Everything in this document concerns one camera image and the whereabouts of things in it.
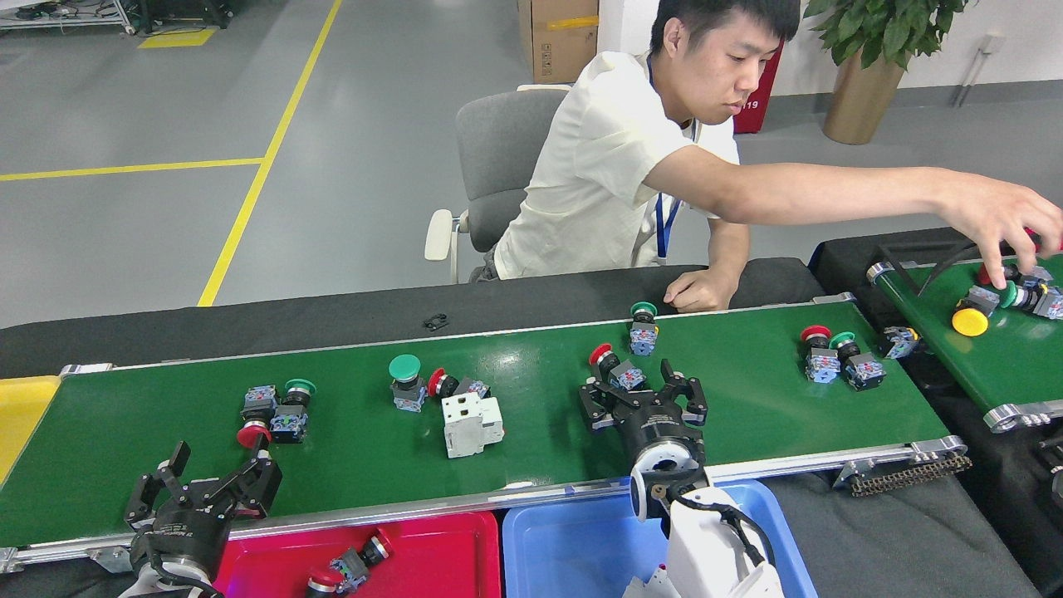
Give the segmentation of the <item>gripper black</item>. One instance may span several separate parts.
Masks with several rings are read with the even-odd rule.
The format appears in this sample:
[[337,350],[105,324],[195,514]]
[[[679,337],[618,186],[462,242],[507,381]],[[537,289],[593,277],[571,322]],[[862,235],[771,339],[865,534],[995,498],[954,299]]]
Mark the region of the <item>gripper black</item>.
[[[130,564],[140,571],[149,552],[165,561],[193,561],[206,574],[217,574],[235,517],[261,519],[276,499],[282,472],[270,452],[258,452],[212,491],[212,503],[190,495],[181,483],[190,447],[180,440],[171,457],[136,482],[125,508],[130,529],[138,529],[130,545]],[[170,500],[155,503],[166,488]]]
[[[637,391],[588,378],[580,387],[585,425],[591,433],[615,427],[632,466],[703,466],[705,443],[699,430],[708,405],[701,379],[688,378],[668,359],[661,360],[664,386],[660,399],[637,397]],[[680,409],[677,397],[686,404]]]

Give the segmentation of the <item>person's left hand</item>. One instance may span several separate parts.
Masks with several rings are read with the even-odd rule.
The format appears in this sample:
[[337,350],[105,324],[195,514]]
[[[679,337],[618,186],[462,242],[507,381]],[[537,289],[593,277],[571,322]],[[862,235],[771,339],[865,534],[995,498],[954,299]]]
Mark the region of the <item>person's left hand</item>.
[[739,288],[742,269],[722,264],[685,272],[667,287],[664,303],[679,313],[727,310]]

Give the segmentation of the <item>person's right hand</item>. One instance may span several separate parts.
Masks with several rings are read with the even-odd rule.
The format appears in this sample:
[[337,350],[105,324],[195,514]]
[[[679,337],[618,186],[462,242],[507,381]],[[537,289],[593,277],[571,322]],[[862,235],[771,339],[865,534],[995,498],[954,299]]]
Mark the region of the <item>person's right hand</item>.
[[976,243],[988,279],[997,289],[1006,287],[1002,243],[1013,249],[1026,273],[1037,257],[1061,250],[1061,208],[1029,187],[991,180],[967,197],[943,199],[937,213]]

